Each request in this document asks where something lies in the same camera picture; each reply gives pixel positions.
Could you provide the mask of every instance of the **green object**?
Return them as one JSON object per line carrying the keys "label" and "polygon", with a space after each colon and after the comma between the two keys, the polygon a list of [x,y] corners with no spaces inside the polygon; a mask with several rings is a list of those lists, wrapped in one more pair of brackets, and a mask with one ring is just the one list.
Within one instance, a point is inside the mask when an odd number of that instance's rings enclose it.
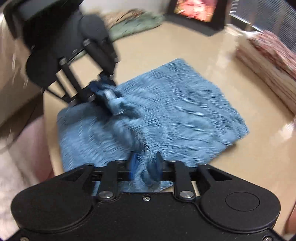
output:
{"label": "green object", "polygon": [[124,20],[110,29],[112,41],[158,27],[164,21],[164,16],[145,12],[137,18]]}

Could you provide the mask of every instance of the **blue cloth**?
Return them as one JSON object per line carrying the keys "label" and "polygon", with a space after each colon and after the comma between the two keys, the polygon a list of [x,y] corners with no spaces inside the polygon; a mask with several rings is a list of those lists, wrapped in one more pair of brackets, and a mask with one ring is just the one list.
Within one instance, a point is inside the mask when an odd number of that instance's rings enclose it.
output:
{"label": "blue cloth", "polygon": [[[141,130],[152,155],[159,151],[165,160],[180,160],[191,167],[208,163],[248,133],[244,120],[219,88],[181,59],[114,87],[114,92],[139,113],[134,128]],[[57,124],[65,171],[84,163],[105,166],[128,158],[131,144],[122,143],[117,136],[120,130],[116,118],[93,103],[59,113]],[[135,180],[124,183],[124,191],[159,191],[172,185],[155,185],[149,180],[145,162],[139,160]]]}

